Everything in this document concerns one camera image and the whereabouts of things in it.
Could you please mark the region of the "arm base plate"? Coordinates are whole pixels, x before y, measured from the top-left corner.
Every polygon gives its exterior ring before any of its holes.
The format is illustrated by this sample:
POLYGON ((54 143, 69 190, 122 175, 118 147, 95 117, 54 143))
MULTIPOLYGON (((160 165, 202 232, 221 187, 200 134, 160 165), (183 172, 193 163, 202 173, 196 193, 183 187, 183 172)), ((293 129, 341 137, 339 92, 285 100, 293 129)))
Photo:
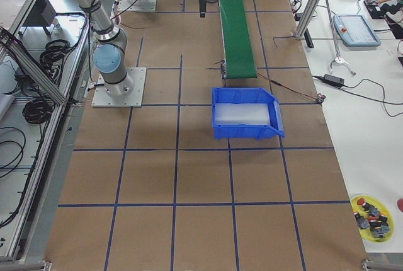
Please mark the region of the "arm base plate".
POLYGON ((141 108, 147 69, 145 67, 127 67, 127 76, 120 84, 108 84, 100 74, 92 100, 95 108, 141 108))
POLYGON ((135 11, 141 13, 155 13, 157 0, 118 0, 117 11, 135 11))

